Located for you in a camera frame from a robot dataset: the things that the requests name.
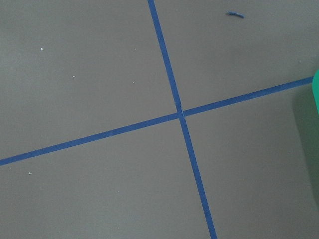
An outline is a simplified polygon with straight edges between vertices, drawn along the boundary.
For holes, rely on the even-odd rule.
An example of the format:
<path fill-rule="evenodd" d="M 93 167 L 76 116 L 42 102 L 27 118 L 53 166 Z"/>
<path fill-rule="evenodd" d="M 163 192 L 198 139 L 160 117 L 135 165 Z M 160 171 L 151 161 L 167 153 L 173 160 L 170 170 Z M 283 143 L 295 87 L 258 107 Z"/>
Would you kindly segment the blue tape scrap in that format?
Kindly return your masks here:
<path fill-rule="evenodd" d="M 236 17 L 239 17 L 239 18 L 245 18 L 245 15 L 243 15 L 241 13 L 238 13 L 238 12 L 235 12 L 235 11 L 227 11 L 226 14 L 230 15 L 230 16 L 236 16 Z"/>

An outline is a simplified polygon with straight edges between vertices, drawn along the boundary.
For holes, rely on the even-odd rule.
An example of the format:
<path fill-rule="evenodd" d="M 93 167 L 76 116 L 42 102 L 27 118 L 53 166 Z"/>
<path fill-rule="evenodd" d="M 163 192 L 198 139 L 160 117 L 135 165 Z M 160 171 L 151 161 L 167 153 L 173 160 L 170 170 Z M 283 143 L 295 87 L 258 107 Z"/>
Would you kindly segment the green plastic tray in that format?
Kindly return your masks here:
<path fill-rule="evenodd" d="M 312 81 L 312 91 L 314 96 L 314 101 L 316 104 L 317 112 L 319 113 L 319 70 L 317 70 L 314 74 Z"/>

